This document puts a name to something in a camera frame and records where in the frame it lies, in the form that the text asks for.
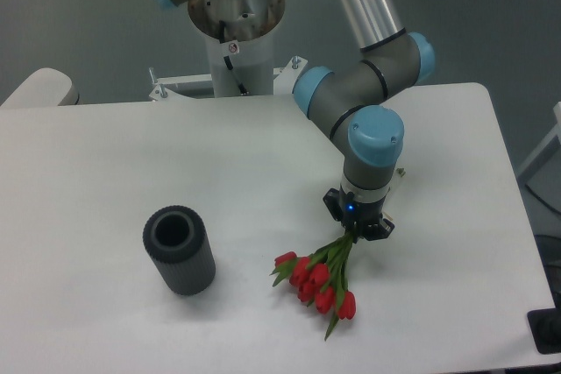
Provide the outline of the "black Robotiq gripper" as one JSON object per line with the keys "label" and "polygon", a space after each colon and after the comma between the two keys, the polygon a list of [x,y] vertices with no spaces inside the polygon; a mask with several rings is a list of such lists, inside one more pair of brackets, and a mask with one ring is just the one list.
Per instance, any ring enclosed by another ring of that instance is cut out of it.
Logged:
{"label": "black Robotiq gripper", "polygon": [[355,229],[353,242],[378,241],[388,238],[395,225],[382,214],[384,198],[374,202],[361,201],[353,192],[331,188],[323,196],[323,203],[332,219],[346,229]]}

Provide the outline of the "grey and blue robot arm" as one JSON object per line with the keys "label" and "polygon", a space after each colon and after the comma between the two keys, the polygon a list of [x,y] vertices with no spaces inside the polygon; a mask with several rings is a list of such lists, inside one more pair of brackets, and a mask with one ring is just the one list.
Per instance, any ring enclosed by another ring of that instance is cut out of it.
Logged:
{"label": "grey and blue robot arm", "polygon": [[[340,0],[362,58],[337,74],[313,67],[295,80],[292,93],[302,113],[343,154],[340,185],[323,198],[332,218],[355,238],[389,237],[383,216],[394,168],[401,155],[404,124],[384,102],[426,78],[435,54],[427,39],[408,32],[391,0]],[[157,0],[186,5],[207,45],[210,78],[217,97],[270,95],[271,35],[285,0]]]}

